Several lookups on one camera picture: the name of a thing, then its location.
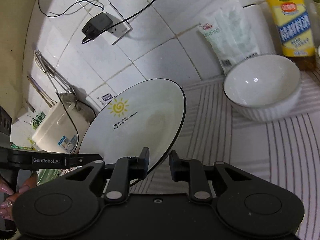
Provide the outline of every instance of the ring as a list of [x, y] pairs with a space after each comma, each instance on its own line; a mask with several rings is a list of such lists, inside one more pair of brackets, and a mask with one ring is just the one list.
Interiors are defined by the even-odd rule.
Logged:
[[12, 207], [12, 202], [11, 202], [11, 200], [8, 200], [8, 201], [7, 201], [7, 205], [8, 205], [8, 207]]

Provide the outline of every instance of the yellow sun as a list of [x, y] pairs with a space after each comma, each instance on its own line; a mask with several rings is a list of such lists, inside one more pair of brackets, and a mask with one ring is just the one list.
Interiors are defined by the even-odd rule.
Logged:
[[111, 107], [108, 107], [108, 109], [112, 110], [110, 112], [110, 114], [114, 114], [114, 116], [118, 115], [120, 117], [120, 115], [124, 115], [124, 112], [127, 112], [128, 110], [126, 109], [127, 106], [126, 103], [128, 102], [128, 100], [123, 102], [123, 98], [121, 98], [121, 100], [118, 102], [117, 99], [115, 98], [114, 103], [109, 103], [109, 105]]

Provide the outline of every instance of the white bowl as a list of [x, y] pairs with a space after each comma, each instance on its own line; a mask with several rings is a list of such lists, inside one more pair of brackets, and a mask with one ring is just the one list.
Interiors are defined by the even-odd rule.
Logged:
[[114, 98], [98, 114], [79, 152], [100, 154], [106, 164], [150, 150], [148, 173], [166, 157], [186, 113], [182, 88], [167, 79], [139, 83]]
[[231, 105], [245, 117], [268, 122], [285, 117], [301, 93], [301, 74], [291, 60], [261, 55], [235, 66], [224, 81]]

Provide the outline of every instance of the brown liquid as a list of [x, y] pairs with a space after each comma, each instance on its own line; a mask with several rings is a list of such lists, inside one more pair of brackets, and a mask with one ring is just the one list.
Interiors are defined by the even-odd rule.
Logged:
[[316, 57], [287, 57], [292, 60], [300, 70], [313, 71], [316, 69]]

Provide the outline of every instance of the power adapter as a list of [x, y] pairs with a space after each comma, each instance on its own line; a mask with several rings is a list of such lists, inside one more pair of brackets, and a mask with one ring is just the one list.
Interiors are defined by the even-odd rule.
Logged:
[[84, 43], [88, 40], [93, 41], [112, 24], [113, 21], [106, 13], [102, 12], [96, 15], [95, 17], [91, 18], [83, 27], [82, 32], [85, 35], [85, 38], [82, 42]]

